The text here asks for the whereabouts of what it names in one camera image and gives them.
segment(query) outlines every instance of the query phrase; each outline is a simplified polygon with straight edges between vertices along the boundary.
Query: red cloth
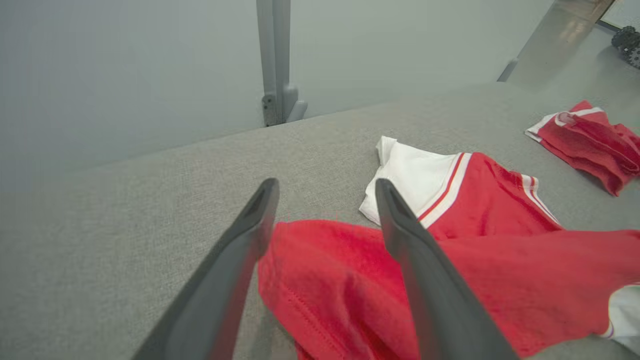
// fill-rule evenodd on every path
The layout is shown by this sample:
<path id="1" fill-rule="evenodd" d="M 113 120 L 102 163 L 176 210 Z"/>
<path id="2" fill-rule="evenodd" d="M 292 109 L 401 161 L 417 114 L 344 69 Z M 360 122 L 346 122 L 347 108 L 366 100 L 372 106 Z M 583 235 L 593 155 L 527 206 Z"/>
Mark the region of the red cloth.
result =
<path id="1" fill-rule="evenodd" d="M 639 231 L 551 231 L 438 242 L 518 355 L 601 334 L 609 296 L 640 281 Z M 279 223 L 259 291 L 300 359 L 417 359 L 398 264 L 377 229 Z"/>
<path id="2" fill-rule="evenodd" d="M 558 113 L 537 135 L 542 146 L 573 168 L 599 178 L 612 195 L 619 196 L 631 179 L 640 176 L 640 137 L 622 124 L 612 126 L 607 114 L 587 101 L 570 113 Z"/>

